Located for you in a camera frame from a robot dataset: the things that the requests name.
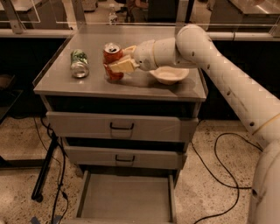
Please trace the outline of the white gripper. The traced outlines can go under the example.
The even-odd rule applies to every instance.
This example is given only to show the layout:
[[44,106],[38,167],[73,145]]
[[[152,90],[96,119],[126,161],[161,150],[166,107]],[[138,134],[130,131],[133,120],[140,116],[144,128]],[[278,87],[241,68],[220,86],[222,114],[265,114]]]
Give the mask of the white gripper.
[[122,50],[123,57],[113,55],[108,58],[108,68],[113,73],[132,73],[137,68],[143,71],[155,70],[157,68],[154,59],[155,40],[144,41],[135,46],[131,45]]

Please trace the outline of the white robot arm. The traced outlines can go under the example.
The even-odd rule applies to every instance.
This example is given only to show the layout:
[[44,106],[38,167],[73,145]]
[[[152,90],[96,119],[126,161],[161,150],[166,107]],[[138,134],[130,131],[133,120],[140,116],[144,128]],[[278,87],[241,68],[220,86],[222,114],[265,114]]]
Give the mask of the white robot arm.
[[164,66],[204,70],[263,148],[255,168],[248,224],[280,224],[279,99],[224,57],[196,24],[184,26],[174,38],[130,46],[120,59],[108,64],[112,71],[123,73]]

